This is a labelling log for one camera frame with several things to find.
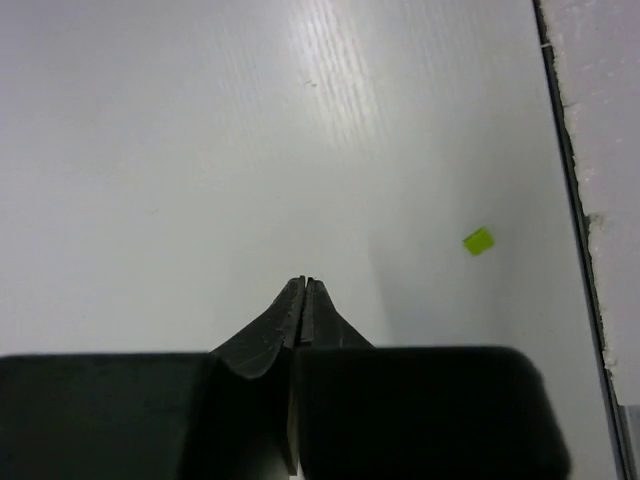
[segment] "white wall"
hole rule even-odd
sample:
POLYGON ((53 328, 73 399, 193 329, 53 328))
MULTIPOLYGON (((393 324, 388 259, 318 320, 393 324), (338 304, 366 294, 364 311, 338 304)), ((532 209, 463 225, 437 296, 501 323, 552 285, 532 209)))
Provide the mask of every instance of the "white wall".
POLYGON ((605 357, 618 401, 640 404, 640 3, 546 0, 605 357))
POLYGON ((375 343, 522 349, 614 477, 528 0, 5 0, 0 35, 0 352, 207 350, 317 275, 375 343))

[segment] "yellow-green cube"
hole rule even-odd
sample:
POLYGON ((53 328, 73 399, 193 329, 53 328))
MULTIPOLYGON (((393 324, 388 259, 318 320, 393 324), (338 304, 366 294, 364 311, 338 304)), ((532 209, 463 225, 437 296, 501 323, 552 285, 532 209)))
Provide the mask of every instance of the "yellow-green cube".
POLYGON ((464 246, 471 255, 480 255, 487 248, 493 247, 493 237, 489 230, 480 227, 463 241, 464 246))

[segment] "white table surface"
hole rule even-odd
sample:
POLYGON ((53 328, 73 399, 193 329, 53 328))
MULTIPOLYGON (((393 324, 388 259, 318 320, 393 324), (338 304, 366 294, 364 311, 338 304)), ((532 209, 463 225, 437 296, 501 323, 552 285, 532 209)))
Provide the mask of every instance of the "white table surface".
POLYGON ((529 1, 6 0, 0 32, 0 352, 209 350, 317 276, 374 343, 522 349, 575 478, 614 478, 529 1))

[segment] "small yellow block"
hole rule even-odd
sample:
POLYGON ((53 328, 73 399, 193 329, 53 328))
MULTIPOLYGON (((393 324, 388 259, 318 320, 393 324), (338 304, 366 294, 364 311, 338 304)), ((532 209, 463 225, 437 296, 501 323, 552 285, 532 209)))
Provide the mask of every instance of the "small yellow block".
POLYGON ((493 237, 489 230, 480 227, 462 242, 471 255, 480 255, 487 248, 493 247, 493 237))

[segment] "white corrugated board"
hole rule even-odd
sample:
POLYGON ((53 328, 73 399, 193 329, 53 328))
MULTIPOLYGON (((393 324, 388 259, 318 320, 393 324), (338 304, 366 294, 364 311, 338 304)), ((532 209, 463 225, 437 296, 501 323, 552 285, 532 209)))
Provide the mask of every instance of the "white corrugated board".
POLYGON ((523 349, 613 478, 527 0, 8 0, 0 32, 0 351, 210 349, 316 275, 375 343, 523 349))

